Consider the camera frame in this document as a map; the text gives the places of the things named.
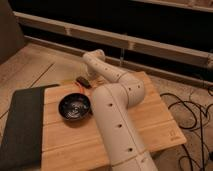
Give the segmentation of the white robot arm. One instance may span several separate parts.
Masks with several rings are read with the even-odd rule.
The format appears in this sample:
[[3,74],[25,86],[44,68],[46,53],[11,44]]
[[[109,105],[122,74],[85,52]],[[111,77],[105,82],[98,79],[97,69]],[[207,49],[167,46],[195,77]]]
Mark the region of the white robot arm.
[[108,81],[93,90],[91,105],[112,171],[158,171],[128,115],[128,108],[143,101],[144,84],[104,58],[102,50],[83,55],[89,74],[100,74]]

